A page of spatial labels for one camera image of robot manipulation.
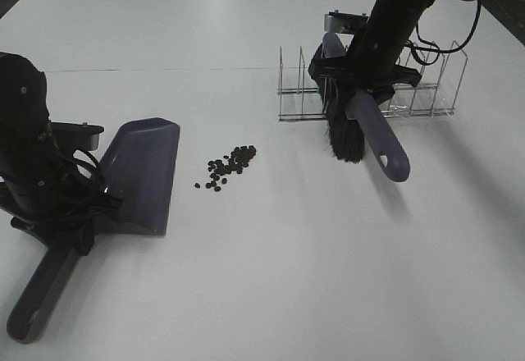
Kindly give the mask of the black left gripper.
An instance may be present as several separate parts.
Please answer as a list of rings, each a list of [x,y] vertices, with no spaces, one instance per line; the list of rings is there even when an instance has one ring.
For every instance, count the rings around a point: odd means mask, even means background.
[[[24,137],[1,132],[1,208],[11,226],[49,247],[53,232],[71,232],[79,255],[94,246],[97,217],[118,215],[122,199],[110,195],[93,151],[63,151],[51,130]]]

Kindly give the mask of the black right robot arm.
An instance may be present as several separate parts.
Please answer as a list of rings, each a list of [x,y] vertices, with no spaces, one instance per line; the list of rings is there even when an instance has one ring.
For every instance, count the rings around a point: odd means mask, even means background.
[[[395,85],[418,86],[421,74],[401,66],[398,59],[408,49],[416,62],[427,66],[420,52],[443,54],[434,43],[416,45],[410,38],[434,1],[376,0],[368,16],[335,11],[327,15],[326,33],[308,68],[327,111],[342,113],[358,89],[384,103],[393,96]]]

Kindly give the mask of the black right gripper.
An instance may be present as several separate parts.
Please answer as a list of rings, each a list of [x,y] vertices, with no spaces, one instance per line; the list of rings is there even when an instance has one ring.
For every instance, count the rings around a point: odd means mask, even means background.
[[[379,104],[393,98],[395,85],[416,88],[422,75],[414,68],[395,64],[409,36],[409,22],[367,20],[354,35],[345,60],[312,59],[309,76],[317,84],[323,107],[337,101],[346,109],[356,88],[379,93]]]

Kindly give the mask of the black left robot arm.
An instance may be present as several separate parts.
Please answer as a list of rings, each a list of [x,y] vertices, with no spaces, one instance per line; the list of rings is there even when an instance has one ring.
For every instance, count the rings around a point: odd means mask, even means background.
[[[47,246],[69,240],[86,255],[94,220],[121,205],[107,194],[97,148],[101,126],[52,122],[47,78],[21,55],[1,55],[1,208]]]

